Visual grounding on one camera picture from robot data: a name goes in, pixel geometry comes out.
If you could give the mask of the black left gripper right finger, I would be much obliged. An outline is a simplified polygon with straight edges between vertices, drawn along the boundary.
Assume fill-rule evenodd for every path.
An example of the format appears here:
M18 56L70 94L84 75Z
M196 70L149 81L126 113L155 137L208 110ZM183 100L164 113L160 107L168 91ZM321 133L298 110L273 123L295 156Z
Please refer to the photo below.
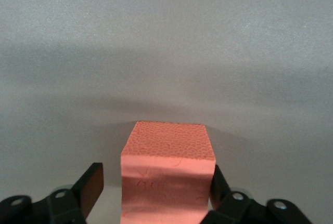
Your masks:
M218 165L211 182L210 201L213 209L208 211L202 223L312 223L290 201L271 199L261 205L245 193L231 190Z

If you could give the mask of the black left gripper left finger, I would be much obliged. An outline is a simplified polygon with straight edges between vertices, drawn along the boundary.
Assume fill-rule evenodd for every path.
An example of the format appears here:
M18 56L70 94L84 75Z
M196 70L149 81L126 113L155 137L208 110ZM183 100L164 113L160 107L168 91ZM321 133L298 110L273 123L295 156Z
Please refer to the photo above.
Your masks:
M1 223L86 223L103 189L103 163L93 163L73 186L40 201L28 195L2 200Z

